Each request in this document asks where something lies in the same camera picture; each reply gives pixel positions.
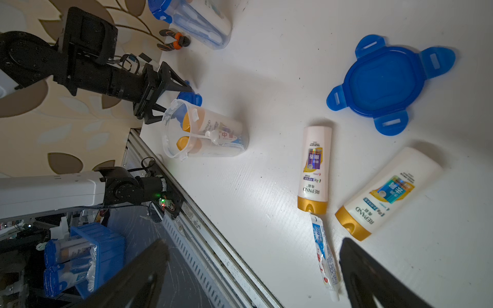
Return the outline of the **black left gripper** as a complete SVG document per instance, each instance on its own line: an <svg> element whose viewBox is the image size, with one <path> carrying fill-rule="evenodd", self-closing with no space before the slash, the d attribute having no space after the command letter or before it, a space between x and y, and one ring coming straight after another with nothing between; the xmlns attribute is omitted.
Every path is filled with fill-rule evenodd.
<svg viewBox="0 0 493 308"><path fill-rule="evenodd" d="M154 112L167 108L157 101L166 91L193 92L170 67L161 62L157 70L145 64L142 73L132 73L113 64L118 29L76 6L68 9L63 32L57 41L60 72L53 79L74 96L78 89L131 101L134 116L145 124L163 119Z"/></svg>

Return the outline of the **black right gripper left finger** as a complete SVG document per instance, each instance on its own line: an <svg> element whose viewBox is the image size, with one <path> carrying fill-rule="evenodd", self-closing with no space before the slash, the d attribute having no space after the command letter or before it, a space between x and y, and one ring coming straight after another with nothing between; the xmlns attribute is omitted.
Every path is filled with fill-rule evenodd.
<svg viewBox="0 0 493 308"><path fill-rule="evenodd" d="M168 245L158 239L109 282L74 306L157 307L168 262Z"/></svg>

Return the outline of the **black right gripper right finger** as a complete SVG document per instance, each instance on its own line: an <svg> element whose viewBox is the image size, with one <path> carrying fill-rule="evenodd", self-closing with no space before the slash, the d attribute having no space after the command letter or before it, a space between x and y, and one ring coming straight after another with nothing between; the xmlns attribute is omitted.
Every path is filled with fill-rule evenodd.
<svg viewBox="0 0 493 308"><path fill-rule="evenodd" d="M340 268L352 307L429 307L352 239L340 249Z"/></svg>

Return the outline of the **blue lid front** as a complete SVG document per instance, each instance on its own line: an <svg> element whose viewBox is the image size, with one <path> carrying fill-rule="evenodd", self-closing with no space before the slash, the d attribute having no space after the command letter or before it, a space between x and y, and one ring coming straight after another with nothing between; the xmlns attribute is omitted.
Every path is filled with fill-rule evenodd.
<svg viewBox="0 0 493 308"><path fill-rule="evenodd" d="M177 99L187 101L190 104L196 105L198 107L201 107L203 103L202 96L199 93L195 92L180 92L177 96Z"/></svg>

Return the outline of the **toothpaste tube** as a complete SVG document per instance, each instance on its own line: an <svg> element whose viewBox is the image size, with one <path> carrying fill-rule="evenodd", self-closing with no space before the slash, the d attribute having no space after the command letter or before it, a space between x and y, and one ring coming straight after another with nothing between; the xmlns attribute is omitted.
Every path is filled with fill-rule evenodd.
<svg viewBox="0 0 493 308"><path fill-rule="evenodd" d="M325 287L329 290L331 300L338 302L340 300L340 281L336 261L326 239L323 221L314 214L310 214L310 218L320 274Z"/></svg>

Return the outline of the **clear plastic container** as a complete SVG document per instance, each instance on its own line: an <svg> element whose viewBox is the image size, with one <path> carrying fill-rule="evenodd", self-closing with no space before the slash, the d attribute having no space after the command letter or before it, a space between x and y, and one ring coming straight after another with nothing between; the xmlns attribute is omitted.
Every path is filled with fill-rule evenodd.
<svg viewBox="0 0 493 308"><path fill-rule="evenodd" d="M214 50L225 48L231 38L232 23L209 0L150 0L154 18L180 28Z"/></svg>
<svg viewBox="0 0 493 308"><path fill-rule="evenodd" d="M171 159L235 157L249 142L239 121L179 99L165 111L161 127L163 150Z"/></svg>

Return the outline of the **white shampoo bottle gold cap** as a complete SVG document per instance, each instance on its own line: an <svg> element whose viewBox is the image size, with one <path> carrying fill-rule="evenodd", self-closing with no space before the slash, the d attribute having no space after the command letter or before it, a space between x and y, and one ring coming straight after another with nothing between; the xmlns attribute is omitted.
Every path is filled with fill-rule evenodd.
<svg viewBox="0 0 493 308"><path fill-rule="evenodd" d="M441 165L429 156L414 148L404 148L343 204L335 217L351 236L363 241L433 183L442 171Z"/></svg>

